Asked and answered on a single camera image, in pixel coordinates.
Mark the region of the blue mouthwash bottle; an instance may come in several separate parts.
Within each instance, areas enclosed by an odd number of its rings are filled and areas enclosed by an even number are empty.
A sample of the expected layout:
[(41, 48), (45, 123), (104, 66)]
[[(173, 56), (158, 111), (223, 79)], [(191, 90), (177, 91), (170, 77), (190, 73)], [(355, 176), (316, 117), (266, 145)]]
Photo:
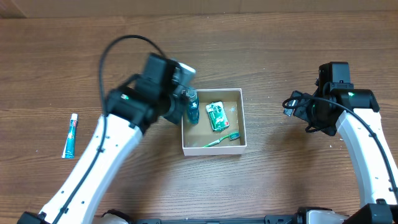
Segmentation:
[(189, 88), (186, 92), (188, 98), (187, 116), (192, 124), (198, 124), (200, 118), (199, 99), (197, 91), (194, 88)]

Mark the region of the green soap package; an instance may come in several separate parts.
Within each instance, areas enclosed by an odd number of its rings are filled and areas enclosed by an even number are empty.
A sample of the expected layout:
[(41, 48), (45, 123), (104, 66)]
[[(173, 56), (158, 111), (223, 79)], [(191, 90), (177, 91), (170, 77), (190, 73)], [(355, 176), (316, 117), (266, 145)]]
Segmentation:
[(213, 131), (221, 132), (229, 127), (229, 121), (221, 101), (212, 102), (206, 105), (205, 109)]

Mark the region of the green toothbrush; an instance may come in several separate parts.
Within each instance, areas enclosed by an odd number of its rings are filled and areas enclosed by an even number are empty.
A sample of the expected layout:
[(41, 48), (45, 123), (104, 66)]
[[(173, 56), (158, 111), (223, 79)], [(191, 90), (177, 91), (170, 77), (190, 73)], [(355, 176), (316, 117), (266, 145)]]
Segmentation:
[(217, 140), (205, 145), (204, 147), (213, 147), (213, 146), (221, 143), (225, 139), (229, 139), (230, 141), (234, 141), (234, 140), (237, 140), (239, 138), (240, 138), (240, 134), (237, 131), (236, 132), (232, 132), (232, 133), (229, 133), (226, 136), (223, 136), (223, 137), (221, 137), (221, 138), (219, 138), (219, 139), (217, 139)]

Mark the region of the teal toothpaste tube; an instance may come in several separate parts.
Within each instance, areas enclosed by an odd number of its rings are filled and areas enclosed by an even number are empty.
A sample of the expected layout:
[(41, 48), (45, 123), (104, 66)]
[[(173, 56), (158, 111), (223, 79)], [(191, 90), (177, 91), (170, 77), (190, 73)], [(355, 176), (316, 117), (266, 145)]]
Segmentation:
[(67, 140), (62, 153), (62, 159), (75, 158), (75, 134), (78, 124), (78, 115), (76, 113), (72, 113), (69, 124), (70, 125), (67, 134)]

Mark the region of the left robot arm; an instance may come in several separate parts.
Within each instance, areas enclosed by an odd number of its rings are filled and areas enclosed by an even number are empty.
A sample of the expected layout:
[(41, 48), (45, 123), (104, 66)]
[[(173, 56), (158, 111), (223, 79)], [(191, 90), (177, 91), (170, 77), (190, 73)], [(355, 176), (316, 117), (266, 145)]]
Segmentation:
[(60, 190), (39, 213), (19, 223), (92, 223), (114, 176), (159, 117), (178, 124), (194, 68), (150, 54), (142, 74), (132, 75), (106, 97), (93, 137)]

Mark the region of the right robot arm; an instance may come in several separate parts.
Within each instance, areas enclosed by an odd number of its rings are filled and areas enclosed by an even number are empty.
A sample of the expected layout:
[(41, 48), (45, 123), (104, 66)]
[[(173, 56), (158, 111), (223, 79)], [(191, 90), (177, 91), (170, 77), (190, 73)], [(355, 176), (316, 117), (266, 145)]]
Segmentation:
[(313, 94), (293, 91), (285, 113), (307, 122), (306, 132), (339, 134), (358, 181), (360, 209), (348, 217), (327, 208), (301, 208), (295, 223), (397, 223), (397, 165), (384, 137), (371, 90), (356, 89), (346, 62), (318, 70)]

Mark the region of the white cardboard box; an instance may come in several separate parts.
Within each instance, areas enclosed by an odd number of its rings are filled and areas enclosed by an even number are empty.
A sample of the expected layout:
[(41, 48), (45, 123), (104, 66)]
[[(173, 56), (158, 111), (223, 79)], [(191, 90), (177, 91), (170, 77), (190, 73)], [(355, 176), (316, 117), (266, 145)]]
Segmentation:
[[(202, 89), (198, 90), (200, 118), (198, 124), (189, 122), (185, 115), (182, 118), (182, 149), (185, 156), (214, 156), (243, 154), (247, 147), (246, 125), (243, 107), (243, 92), (240, 88)], [(213, 131), (205, 106), (221, 101), (229, 121), (229, 127), (221, 132)], [(205, 145), (228, 135), (238, 132), (240, 138), (229, 139), (213, 147)]]

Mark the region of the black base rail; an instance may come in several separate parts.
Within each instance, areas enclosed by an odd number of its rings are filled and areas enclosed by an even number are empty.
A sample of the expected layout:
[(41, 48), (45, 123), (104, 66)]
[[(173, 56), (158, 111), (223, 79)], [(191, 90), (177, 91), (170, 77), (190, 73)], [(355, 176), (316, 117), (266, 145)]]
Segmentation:
[(159, 218), (143, 218), (134, 220), (129, 215), (117, 210), (108, 210), (93, 223), (125, 223), (125, 224), (294, 224), (293, 215), (266, 215), (260, 218), (213, 218), (213, 219), (182, 219), (161, 220)]

